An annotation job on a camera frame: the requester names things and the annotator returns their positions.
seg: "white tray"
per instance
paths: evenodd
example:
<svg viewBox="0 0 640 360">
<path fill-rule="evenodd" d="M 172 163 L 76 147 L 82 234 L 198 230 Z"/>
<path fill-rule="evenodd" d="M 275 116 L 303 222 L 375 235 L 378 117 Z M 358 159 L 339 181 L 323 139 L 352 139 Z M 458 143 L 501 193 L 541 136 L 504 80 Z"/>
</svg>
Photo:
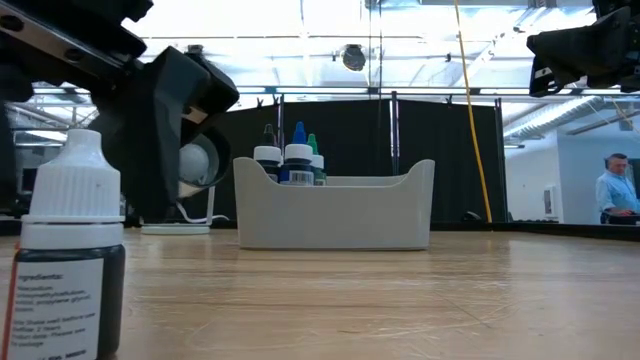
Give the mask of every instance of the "white tray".
<svg viewBox="0 0 640 360">
<path fill-rule="evenodd" d="M 423 250 L 429 246 L 435 162 L 394 177 L 276 184 L 250 158 L 233 161 L 240 246 L 246 249 Z"/>
</svg>

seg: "bottle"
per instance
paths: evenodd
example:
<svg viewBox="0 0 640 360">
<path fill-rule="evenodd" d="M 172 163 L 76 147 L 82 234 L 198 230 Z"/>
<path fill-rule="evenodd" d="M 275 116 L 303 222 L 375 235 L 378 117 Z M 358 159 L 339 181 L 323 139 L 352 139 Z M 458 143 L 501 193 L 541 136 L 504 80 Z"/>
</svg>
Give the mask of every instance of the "bottle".
<svg viewBox="0 0 640 360">
<path fill-rule="evenodd" d="M 102 359 L 120 343 L 120 173 L 101 135 L 69 130 L 40 166 L 13 262 L 3 360 Z"/>
<path fill-rule="evenodd" d="M 313 184 L 315 186 L 325 186 L 327 184 L 327 174 L 324 172 L 324 156 L 318 154 L 318 143 L 316 142 L 315 134 L 309 134 L 307 145 L 313 149 L 313 155 L 311 156 Z"/>
<path fill-rule="evenodd" d="M 276 145 L 276 136 L 273 134 L 273 126 L 271 124 L 267 124 L 264 127 L 262 143 L 253 148 L 253 159 L 262 166 L 271 180 L 278 182 L 282 151 Z"/>
<path fill-rule="evenodd" d="M 284 148 L 284 164 L 280 170 L 280 184 L 313 186 L 311 158 L 313 149 L 307 145 L 302 122 L 296 124 L 293 141 Z"/>
</svg>

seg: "white bottle cap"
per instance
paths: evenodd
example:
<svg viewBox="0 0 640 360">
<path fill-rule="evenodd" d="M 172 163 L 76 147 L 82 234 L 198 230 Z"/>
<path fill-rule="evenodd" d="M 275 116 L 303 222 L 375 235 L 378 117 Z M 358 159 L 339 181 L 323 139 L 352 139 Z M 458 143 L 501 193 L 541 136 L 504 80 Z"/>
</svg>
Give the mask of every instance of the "white bottle cap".
<svg viewBox="0 0 640 360">
<path fill-rule="evenodd" d="M 253 160 L 275 161 L 280 163 L 282 159 L 282 151 L 275 146 L 256 146 L 253 149 Z"/>
<path fill-rule="evenodd" d="M 116 223 L 120 172 L 102 154 L 101 135 L 69 130 L 60 155 L 41 165 L 25 223 Z"/>
<path fill-rule="evenodd" d="M 284 160 L 304 159 L 311 161 L 313 149 L 307 144 L 289 144 L 284 148 Z"/>
<path fill-rule="evenodd" d="M 311 157 L 311 166 L 314 168 L 324 170 L 324 156 L 322 155 L 313 155 Z"/>
</svg>

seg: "yellow cable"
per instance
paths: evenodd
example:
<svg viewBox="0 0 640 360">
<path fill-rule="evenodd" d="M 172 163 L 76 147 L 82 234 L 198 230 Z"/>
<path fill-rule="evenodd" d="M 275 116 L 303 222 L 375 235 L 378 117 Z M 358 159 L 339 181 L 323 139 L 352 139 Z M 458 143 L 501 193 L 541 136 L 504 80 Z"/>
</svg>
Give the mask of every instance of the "yellow cable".
<svg viewBox="0 0 640 360">
<path fill-rule="evenodd" d="M 467 89 L 467 107 L 469 109 L 469 125 L 471 125 L 471 138 L 473 139 L 473 148 L 476 152 L 476 161 L 478 162 L 478 171 L 480 172 L 480 182 L 482 183 L 482 195 L 484 197 L 484 207 L 487 211 L 487 221 L 493 222 L 491 216 L 491 205 L 489 204 L 489 194 L 487 192 L 487 183 L 484 179 L 484 168 L 482 167 L 482 159 L 480 158 L 480 148 L 478 147 L 478 138 L 476 137 L 476 122 L 473 118 L 473 107 L 471 106 L 471 91 L 469 89 L 469 75 L 467 74 L 467 60 L 464 56 L 464 41 L 462 40 L 462 25 L 460 24 L 460 4 L 458 0 L 453 0 L 456 7 L 456 19 L 458 20 L 458 40 L 460 41 L 460 54 L 462 55 L 462 71 L 464 73 L 464 84 Z"/>
</svg>

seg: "bottle label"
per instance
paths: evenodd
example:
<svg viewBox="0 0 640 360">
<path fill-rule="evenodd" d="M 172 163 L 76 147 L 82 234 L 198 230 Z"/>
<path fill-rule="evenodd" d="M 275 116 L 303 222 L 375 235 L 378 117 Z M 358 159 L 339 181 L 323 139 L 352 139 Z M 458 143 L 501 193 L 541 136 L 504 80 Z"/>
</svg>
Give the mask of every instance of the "bottle label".
<svg viewBox="0 0 640 360">
<path fill-rule="evenodd" d="M 98 357 L 103 259 L 17 263 L 3 360 Z"/>
<path fill-rule="evenodd" d="M 313 186 L 313 173 L 300 170 L 285 171 L 280 183 L 283 185 Z"/>
</svg>

